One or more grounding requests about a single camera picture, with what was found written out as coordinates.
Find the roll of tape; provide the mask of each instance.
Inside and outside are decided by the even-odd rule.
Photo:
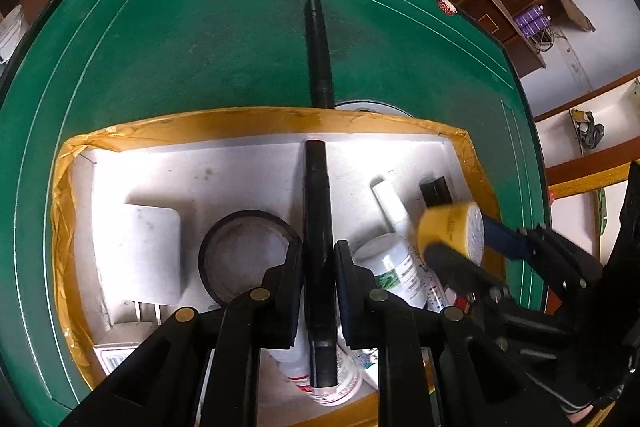
[[[418,251],[424,262],[424,249],[432,243],[446,243],[475,264],[484,255],[484,224],[480,208],[470,203],[443,204],[422,214],[417,230]]]

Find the red poker chip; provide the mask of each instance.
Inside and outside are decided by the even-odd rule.
[[[455,15],[458,13],[455,5],[450,0],[438,0],[438,7],[447,15]]]

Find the green table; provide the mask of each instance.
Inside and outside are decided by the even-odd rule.
[[[56,0],[0,93],[0,355],[40,425],[88,393],[51,292],[49,193],[66,139],[204,108],[310,105],[305,0]],[[436,0],[322,0],[337,101],[377,100],[469,131],[509,227],[545,220],[540,148],[503,49]],[[508,264],[521,304],[542,282]]]

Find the bottle label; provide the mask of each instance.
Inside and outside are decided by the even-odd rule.
[[[354,360],[349,355],[345,354],[345,352],[343,352],[339,347],[337,347],[337,362],[338,389],[335,390],[335,393],[327,394],[325,396],[319,396],[317,394],[311,395],[311,398],[322,405],[330,405],[338,400],[342,400],[356,388],[360,381],[361,376],[359,368],[356,366]]]
[[[424,288],[425,296],[427,297],[427,308],[432,312],[440,313],[442,309],[449,306],[447,298],[444,296],[444,291],[440,281],[436,278],[434,273],[422,264],[420,254],[418,254],[418,248],[415,245],[411,245],[409,247],[409,252],[418,267],[418,278],[420,279],[420,283]]]
[[[424,305],[422,283],[411,255],[405,257],[393,270],[376,275],[375,279],[379,288],[399,296],[411,306],[422,308]]]
[[[354,349],[353,354],[364,369],[368,369],[378,363],[378,350],[375,347],[371,347],[370,349]]]
[[[311,386],[309,385],[309,375],[305,375],[304,377],[287,377],[290,381],[292,381],[299,389],[304,391],[305,393],[311,393]]]

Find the white container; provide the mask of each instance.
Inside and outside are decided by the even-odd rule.
[[[314,402],[326,407],[333,407],[343,404],[355,396],[362,385],[362,374],[358,364],[339,346],[336,346],[338,386],[329,394],[314,393],[315,390],[311,387],[309,379],[308,346],[303,307],[300,306],[298,331],[293,346],[289,349],[267,349],[267,351],[278,362],[280,372]]]
[[[418,277],[424,287],[424,292],[428,302],[428,309],[432,312],[440,313],[449,306],[449,302],[444,294],[444,289],[440,280],[432,271],[427,269],[420,260],[418,247],[416,246],[414,224],[407,213],[404,204],[396,194],[396,191],[386,180],[372,185],[371,190],[378,200],[389,226],[398,232],[409,243],[409,252],[417,267]]]
[[[20,40],[29,29],[22,5],[18,4],[0,21],[0,64],[9,61]]]
[[[152,322],[114,324],[94,346],[105,374],[110,375],[157,327]]]
[[[369,268],[379,288],[390,291],[411,306],[422,308],[426,302],[409,245],[399,233],[385,233],[356,250],[353,261]]]
[[[182,295],[180,216],[173,208],[114,204],[96,230],[102,285],[123,300],[176,306]]]
[[[379,388],[378,349],[375,347],[368,349],[351,349],[344,340],[342,326],[338,326],[338,345],[358,363],[364,380],[377,391]]]

